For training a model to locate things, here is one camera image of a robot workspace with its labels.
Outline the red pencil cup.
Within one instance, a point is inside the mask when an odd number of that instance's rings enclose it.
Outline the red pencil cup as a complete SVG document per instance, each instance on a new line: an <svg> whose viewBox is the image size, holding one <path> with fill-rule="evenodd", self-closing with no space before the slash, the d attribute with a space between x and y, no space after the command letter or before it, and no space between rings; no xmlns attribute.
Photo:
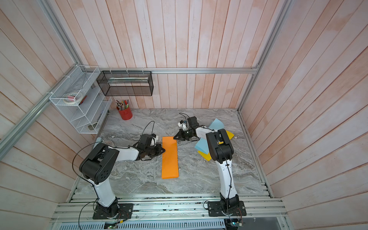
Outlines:
<svg viewBox="0 0 368 230"><path fill-rule="evenodd" d="M123 120L130 120L133 117L133 114L129 107L127 107L126 109L122 109L121 107L117 106L117 110Z"/></svg>

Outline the black mesh wall basket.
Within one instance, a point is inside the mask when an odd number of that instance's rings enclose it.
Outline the black mesh wall basket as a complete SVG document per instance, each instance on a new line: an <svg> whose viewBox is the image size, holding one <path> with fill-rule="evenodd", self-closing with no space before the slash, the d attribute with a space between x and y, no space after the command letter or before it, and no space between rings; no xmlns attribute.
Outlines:
<svg viewBox="0 0 368 230"><path fill-rule="evenodd" d="M106 96L152 96L150 71L102 71L97 83Z"/></svg>

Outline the yellow paper sheet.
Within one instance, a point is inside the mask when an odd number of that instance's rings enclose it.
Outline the yellow paper sheet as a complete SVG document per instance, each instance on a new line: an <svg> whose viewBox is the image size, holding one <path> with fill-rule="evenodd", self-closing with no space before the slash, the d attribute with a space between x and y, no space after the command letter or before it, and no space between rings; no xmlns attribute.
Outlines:
<svg viewBox="0 0 368 230"><path fill-rule="evenodd" d="M205 139L200 139L198 143L195 145L195 148L197 149L197 152L207 161L210 161L211 155L209 153L209 148L207 141Z"/></svg>

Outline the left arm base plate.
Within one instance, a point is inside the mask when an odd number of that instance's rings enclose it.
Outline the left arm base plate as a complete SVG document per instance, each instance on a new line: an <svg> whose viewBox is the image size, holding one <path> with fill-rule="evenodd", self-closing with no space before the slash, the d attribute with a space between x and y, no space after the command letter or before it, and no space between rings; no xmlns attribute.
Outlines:
<svg viewBox="0 0 368 230"><path fill-rule="evenodd" d="M131 203L113 203L110 207L104 207L97 203L93 219L130 219L133 206Z"/></svg>

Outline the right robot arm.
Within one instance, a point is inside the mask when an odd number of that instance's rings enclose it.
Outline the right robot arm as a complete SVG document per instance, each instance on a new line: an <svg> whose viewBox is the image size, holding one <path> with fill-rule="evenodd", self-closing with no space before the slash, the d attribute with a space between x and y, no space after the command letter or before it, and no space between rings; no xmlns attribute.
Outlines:
<svg viewBox="0 0 368 230"><path fill-rule="evenodd" d="M239 206L237 194L232 175L232 155L234 148L225 129L211 129L201 126L196 117L188 117L182 114L184 120L178 123L179 131L174 136L175 140L195 141L206 139L209 154L216 162L220 177L220 202L223 208L234 208Z"/></svg>

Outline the light blue paper sheet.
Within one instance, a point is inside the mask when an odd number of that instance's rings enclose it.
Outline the light blue paper sheet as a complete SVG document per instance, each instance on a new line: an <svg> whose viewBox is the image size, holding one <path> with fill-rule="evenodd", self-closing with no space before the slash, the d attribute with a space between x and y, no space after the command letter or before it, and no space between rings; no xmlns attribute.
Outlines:
<svg viewBox="0 0 368 230"><path fill-rule="evenodd" d="M224 128L224 124L218 120L217 118L210 124L209 128L210 129L214 129L214 130L218 130L218 129L222 129ZM198 143L195 145L195 148L204 153L204 154L209 154L209 147L208 147L208 143L207 143L207 139L206 138L201 138Z"/></svg>

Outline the tape roll on shelf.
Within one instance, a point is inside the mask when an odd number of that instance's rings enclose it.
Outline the tape roll on shelf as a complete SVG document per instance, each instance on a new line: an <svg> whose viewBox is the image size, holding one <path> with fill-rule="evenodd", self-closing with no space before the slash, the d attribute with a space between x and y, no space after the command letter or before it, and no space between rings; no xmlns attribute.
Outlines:
<svg viewBox="0 0 368 230"><path fill-rule="evenodd" d="M80 104L80 102L83 99L83 94L80 92L70 92L67 93L62 101L66 105L74 105L74 104Z"/></svg>

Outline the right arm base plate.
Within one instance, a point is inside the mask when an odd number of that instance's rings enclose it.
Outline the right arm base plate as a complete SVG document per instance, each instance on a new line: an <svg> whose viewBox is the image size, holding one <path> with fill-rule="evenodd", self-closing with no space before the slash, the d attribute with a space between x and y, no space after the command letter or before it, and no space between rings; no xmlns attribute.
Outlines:
<svg viewBox="0 0 368 230"><path fill-rule="evenodd" d="M237 204L228 204L223 201L209 201L207 202L207 210L210 217L235 217L246 216L246 210L243 201Z"/></svg>

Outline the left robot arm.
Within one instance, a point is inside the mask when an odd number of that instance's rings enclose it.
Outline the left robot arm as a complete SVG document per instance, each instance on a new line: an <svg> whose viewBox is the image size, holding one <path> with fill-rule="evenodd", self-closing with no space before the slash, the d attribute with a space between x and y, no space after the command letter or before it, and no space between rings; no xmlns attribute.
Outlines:
<svg viewBox="0 0 368 230"><path fill-rule="evenodd" d="M83 177L92 184L97 202L101 207L110 208L116 201L109 176L116 162L150 161L165 153L155 134L143 134L138 142L127 147L111 146L102 142L94 143L89 155L79 166Z"/></svg>

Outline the orange paper sheet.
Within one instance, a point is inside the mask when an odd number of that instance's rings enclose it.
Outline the orange paper sheet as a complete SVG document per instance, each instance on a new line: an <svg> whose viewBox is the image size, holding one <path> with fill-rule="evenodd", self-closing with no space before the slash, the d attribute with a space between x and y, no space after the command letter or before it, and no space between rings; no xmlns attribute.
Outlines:
<svg viewBox="0 0 368 230"><path fill-rule="evenodd" d="M177 141L173 137L163 137L163 148L162 179L179 177Z"/></svg>

